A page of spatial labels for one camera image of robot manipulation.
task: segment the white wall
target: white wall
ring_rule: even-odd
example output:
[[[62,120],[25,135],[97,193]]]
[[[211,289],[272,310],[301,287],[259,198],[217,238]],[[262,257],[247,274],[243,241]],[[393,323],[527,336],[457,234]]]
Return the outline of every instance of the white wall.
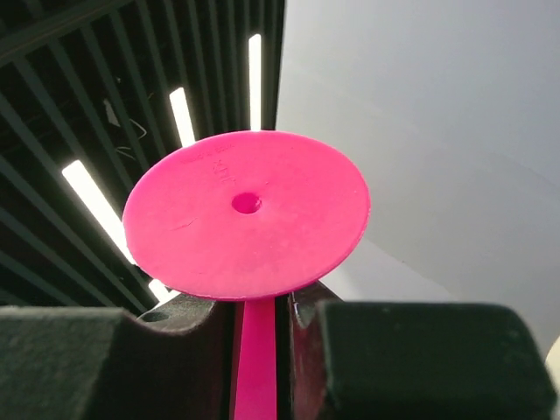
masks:
[[[373,198],[373,247],[337,287],[510,305],[548,352],[560,334],[559,21],[551,0],[288,2],[277,127],[345,152]]]

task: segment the center hole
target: center hole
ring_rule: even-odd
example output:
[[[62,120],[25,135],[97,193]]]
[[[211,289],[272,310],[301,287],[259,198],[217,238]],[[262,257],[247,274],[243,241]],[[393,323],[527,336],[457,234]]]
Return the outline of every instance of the center hole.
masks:
[[[261,199],[253,192],[237,194],[231,202],[232,207],[239,213],[251,214],[261,208]]]

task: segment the pink plastic part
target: pink plastic part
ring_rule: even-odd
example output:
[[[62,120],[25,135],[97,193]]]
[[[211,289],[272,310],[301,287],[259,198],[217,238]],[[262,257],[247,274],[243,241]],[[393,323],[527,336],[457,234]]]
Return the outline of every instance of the pink plastic part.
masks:
[[[369,206],[366,183],[344,155],[277,131],[197,142],[134,188],[122,221],[144,271],[194,296],[247,300],[238,304],[235,420],[277,418],[272,297],[339,265],[362,237]]]
[[[244,309],[233,419],[276,420],[275,301],[266,298],[239,305]]]

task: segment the dark foam block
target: dark foam block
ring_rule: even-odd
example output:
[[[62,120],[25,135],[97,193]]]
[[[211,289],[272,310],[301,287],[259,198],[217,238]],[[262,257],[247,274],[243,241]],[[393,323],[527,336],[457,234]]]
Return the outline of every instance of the dark foam block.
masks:
[[[299,376],[297,420],[550,418],[556,401],[528,328],[504,307],[324,302],[297,330],[297,363],[322,367]]]
[[[233,306],[179,296],[143,315],[0,311],[0,418],[221,419]]]

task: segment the pink plastic disc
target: pink plastic disc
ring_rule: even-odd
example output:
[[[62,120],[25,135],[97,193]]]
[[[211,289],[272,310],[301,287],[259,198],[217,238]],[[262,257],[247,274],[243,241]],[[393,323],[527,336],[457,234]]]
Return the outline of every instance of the pink plastic disc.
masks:
[[[273,297],[320,279],[364,233],[368,188],[337,150],[241,131],[177,150],[124,208],[131,254],[150,276],[219,300]]]

